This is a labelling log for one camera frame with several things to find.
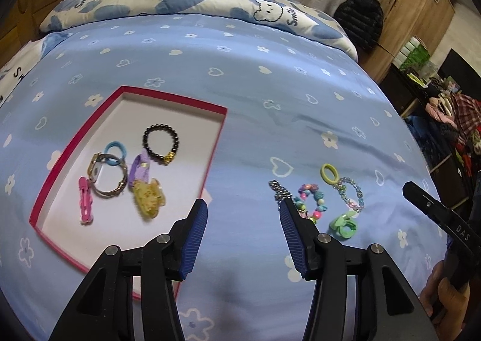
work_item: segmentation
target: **wall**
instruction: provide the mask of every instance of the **wall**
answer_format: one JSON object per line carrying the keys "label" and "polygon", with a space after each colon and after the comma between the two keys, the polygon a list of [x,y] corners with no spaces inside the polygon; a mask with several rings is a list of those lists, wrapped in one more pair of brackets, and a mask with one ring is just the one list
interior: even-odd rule
{"label": "wall", "polygon": [[481,16],[460,3],[455,5],[453,20],[431,62],[441,66],[451,48],[481,75]]}

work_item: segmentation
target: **metal screw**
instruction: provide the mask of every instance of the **metal screw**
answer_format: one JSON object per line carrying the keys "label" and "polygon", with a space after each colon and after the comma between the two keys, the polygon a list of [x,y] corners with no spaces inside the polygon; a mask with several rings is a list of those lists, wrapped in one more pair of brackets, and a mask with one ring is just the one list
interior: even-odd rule
{"label": "metal screw", "polygon": [[159,243],[167,243],[170,241],[170,235],[169,234],[161,234],[157,237],[157,242]]}
{"label": "metal screw", "polygon": [[109,246],[107,249],[105,249],[105,254],[106,255],[114,255],[117,254],[119,251],[119,248],[117,246]]}
{"label": "metal screw", "polygon": [[384,251],[384,248],[381,245],[379,245],[378,243],[373,243],[371,245],[371,250],[372,250],[373,253],[381,254]]}
{"label": "metal screw", "polygon": [[324,233],[322,233],[322,234],[319,234],[319,235],[317,236],[317,240],[318,240],[319,242],[322,242],[322,243],[329,243],[329,242],[331,241],[331,239],[332,239],[332,238],[331,238],[331,236],[330,236],[329,234],[324,234]]}

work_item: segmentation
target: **silver chain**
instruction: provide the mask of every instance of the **silver chain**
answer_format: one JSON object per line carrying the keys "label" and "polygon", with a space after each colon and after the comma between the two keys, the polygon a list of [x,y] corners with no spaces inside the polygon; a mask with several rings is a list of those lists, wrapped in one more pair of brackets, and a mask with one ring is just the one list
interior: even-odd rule
{"label": "silver chain", "polygon": [[284,188],[280,183],[278,183],[278,181],[276,180],[269,181],[269,186],[273,191],[276,192],[274,196],[274,199],[276,200],[276,202],[281,202],[282,200],[293,198],[291,193],[286,188]]}

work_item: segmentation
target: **pink hair clip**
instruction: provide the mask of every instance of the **pink hair clip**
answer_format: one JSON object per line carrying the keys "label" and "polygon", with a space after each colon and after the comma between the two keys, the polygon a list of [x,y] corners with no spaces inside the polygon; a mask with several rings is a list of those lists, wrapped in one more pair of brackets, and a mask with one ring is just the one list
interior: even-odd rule
{"label": "pink hair clip", "polygon": [[92,223],[92,196],[90,194],[90,182],[85,177],[78,179],[78,189],[80,191],[80,223],[83,225]]}

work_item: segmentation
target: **pink clothing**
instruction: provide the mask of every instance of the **pink clothing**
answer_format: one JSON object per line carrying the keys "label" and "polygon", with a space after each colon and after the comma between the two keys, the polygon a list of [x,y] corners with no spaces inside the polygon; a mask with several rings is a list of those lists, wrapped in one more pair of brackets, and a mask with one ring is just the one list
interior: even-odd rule
{"label": "pink clothing", "polygon": [[426,112],[434,120],[439,121],[440,123],[450,124],[453,128],[458,129],[458,126],[456,125],[456,123],[453,121],[452,118],[446,116],[438,108],[434,107],[432,104],[426,104]]}

